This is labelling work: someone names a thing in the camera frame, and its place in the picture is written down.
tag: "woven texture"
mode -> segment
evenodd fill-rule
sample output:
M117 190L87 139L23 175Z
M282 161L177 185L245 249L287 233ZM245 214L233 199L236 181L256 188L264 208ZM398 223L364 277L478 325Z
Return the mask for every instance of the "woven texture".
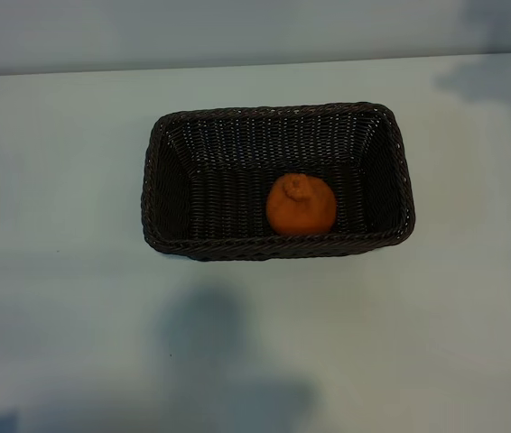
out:
M279 236L267 194L285 173L328 183L338 217L326 235ZM365 253L400 244L414 207L404 145L385 106L227 108L166 115L145 157L145 241L162 253L266 260Z

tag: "basket bottom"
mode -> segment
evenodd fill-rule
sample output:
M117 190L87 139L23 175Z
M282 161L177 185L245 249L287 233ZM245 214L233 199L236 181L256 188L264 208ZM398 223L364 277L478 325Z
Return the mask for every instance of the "basket bottom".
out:
M280 176L299 172L330 185L338 201L332 233L364 234L362 171L349 165L311 169L199 170L191 177L191 239L229 239L274 235L265 216L267 195Z

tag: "rectangular basket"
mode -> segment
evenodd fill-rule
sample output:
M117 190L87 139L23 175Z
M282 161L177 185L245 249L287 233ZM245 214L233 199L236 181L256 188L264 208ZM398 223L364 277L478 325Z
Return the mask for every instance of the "rectangular basket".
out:
M331 233L274 233L265 202L285 173L330 185ZM152 248L201 261L359 254L414 228L402 135L389 109L369 103L166 115L151 133L141 202Z

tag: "basket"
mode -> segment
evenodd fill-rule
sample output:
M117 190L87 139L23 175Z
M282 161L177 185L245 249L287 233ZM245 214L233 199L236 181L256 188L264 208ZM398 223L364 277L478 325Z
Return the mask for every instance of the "basket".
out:
M276 235L267 194L285 173L326 181L338 201L329 234ZM402 135L385 106L225 108L166 115L145 156L145 241L201 261L365 253L400 244L414 207Z

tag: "wicker basket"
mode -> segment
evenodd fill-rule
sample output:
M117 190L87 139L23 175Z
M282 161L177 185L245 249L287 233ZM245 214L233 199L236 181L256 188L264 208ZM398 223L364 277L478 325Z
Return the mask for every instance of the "wicker basket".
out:
M287 172L331 186L331 233L274 233L265 201ZM369 103L166 115L151 133L141 201L152 248L202 261L359 254L400 244L414 227L400 130Z

